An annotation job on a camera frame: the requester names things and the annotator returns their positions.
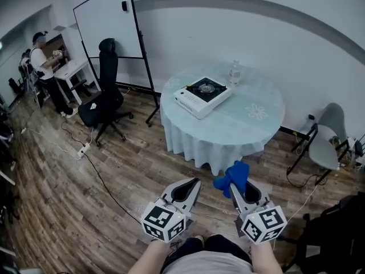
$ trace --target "gray chair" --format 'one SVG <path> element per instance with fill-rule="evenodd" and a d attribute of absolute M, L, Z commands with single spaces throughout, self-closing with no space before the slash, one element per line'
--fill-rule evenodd
<path fill-rule="evenodd" d="M 337 136 L 340 140 L 340 145 L 334 147 L 329 140 Z M 318 185 L 331 171 L 339 170 L 338 162 L 345 156 L 350 146 L 348 145 L 346 130 L 344 127 L 344 113 L 336 103 L 330 103 L 319 118 L 318 123 L 313 124 L 311 130 L 305 138 L 292 149 L 295 151 L 305 140 L 309 140 L 297 161 L 286 171 L 288 176 L 293 168 L 302 159 L 306 151 L 309 153 L 309 158 L 327 171 L 315 182 Z M 345 150 L 338 156 L 337 151 L 346 145 Z"/>

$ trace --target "person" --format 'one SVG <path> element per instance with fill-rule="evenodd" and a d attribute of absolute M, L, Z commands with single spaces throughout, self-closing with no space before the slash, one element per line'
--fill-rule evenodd
<path fill-rule="evenodd" d="M 30 51 L 30 63 L 34 70 L 39 74 L 41 85 L 44 86 L 50 94 L 53 104 L 56 106 L 56 111 L 60 113 L 61 116 L 70 118 L 77 113 L 78 109 L 72 109 L 66 104 L 52 70 L 52 65 L 62 58 L 62 54 L 47 60 L 41 50 L 45 46 L 46 35 L 44 33 L 36 33 L 33 36 L 33 49 Z"/>
<path fill-rule="evenodd" d="M 152 240 L 128 274 L 282 274 L 268 241 L 251 245 L 251 257 L 222 235 L 191 237 L 168 255 L 169 243 Z"/>

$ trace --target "water bottle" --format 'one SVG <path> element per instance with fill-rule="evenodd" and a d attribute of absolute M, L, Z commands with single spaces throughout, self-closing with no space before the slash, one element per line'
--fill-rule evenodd
<path fill-rule="evenodd" d="M 229 71 L 229 83 L 231 86 L 236 87 L 241 79 L 241 67 L 239 61 L 233 61 L 231 69 Z"/>

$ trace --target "blue cloth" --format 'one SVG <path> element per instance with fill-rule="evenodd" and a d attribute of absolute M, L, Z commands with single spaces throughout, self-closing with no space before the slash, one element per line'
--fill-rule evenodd
<path fill-rule="evenodd" d="M 213 185 L 223 191 L 223 195 L 230 198 L 229 185 L 234 183 L 241 194 L 246 191 L 246 182 L 249 178 L 250 167 L 244 162 L 236 160 L 234 165 L 227 168 L 223 178 L 216 178 Z"/>

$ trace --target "wooden floor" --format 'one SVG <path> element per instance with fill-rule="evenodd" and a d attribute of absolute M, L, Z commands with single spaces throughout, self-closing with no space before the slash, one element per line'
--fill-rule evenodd
<path fill-rule="evenodd" d="M 135 217 L 167 185 L 187 177 L 200 178 L 202 190 L 192 211 L 194 223 L 184 237 L 223 233 L 234 238 L 237 213 L 232 202 L 213 188 L 208 165 L 196 168 L 193 161 L 186 162 L 183 156 L 166 151 L 159 113 L 151 128 L 144 123 L 153 109 L 150 95 L 129 92 L 121 111 L 133 111 L 135 117 L 117 124 L 127 140 L 122 142 L 109 128 L 100 138 L 102 146 L 98 148 L 93 142 L 87 155 L 114 197 Z M 38 134 L 29 130 L 20 133 L 24 127 L 33 129 L 76 155 L 81 144 L 61 129 L 63 121 L 50 100 L 39 110 L 32 100 L 22 99 L 11 116 L 16 134 L 12 152 L 18 159 L 13 178 L 21 196 L 21 219 L 7 225 L 7 231 L 18 255 L 17 263 L 21 267 L 41 267 L 45 273 L 126 273 L 150 240 L 141 226 L 110 198 L 85 157 L 74 160 Z M 91 129 L 78 115 L 64 128 L 74 138 L 90 141 Z M 294 143 L 293 136 L 278 132 L 264 152 L 243 158 L 250 166 L 250 178 L 265 185 L 287 217 L 304 203 L 315 181 L 312 178 L 303 189 L 287 182 L 286 169 L 296 157 L 290 152 Z M 301 184 L 317 172 L 318 168 L 305 158 L 290 177 Z M 318 216 L 341 198 L 364 191 L 364 187 L 364 177 L 358 174 L 345 170 L 338 176 L 331 174 L 326 185 L 319 186 L 308 205 L 290 221 L 284 234 L 298 237 L 304 213 Z M 288 262 L 293 254 L 292 245 L 276 242 L 275 255 L 280 263 Z"/>

